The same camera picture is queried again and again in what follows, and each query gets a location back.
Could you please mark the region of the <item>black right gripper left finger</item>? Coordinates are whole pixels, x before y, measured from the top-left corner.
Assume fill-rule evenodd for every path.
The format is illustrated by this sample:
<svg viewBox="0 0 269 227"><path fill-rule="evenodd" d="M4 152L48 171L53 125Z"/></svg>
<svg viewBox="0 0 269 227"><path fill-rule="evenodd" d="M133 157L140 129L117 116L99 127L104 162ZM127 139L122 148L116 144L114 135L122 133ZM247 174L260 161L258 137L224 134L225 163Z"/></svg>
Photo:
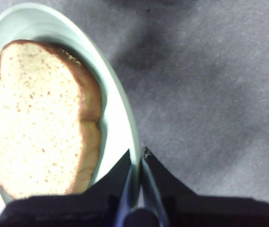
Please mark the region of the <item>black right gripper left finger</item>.
<svg viewBox="0 0 269 227"><path fill-rule="evenodd" d="M110 227L130 169L127 151L84 193L32 196L12 201L0 215L0 227Z"/></svg>

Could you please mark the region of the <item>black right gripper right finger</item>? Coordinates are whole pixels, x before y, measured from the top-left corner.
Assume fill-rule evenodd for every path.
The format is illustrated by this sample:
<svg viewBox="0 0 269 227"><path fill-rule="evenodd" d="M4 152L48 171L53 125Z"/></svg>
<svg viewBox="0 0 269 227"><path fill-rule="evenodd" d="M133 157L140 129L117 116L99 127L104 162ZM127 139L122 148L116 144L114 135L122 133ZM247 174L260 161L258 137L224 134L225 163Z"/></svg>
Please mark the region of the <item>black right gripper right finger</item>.
<svg viewBox="0 0 269 227"><path fill-rule="evenodd" d="M148 149L141 162L143 197L164 227L269 227L269 203L198 195Z"/></svg>

